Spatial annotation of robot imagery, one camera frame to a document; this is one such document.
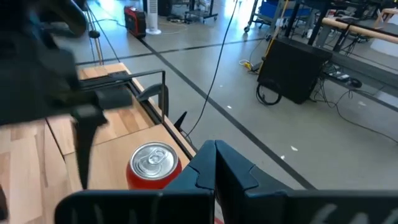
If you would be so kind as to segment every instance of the soda can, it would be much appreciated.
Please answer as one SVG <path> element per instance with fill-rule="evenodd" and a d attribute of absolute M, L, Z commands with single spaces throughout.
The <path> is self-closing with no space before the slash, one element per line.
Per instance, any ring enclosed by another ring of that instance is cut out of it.
<path fill-rule="evenodd" d="M 144 144 L 132 154 L 126 169 L 129 189 L 163 189 L 181 173 L 174 149 L 162 142 Z"/>

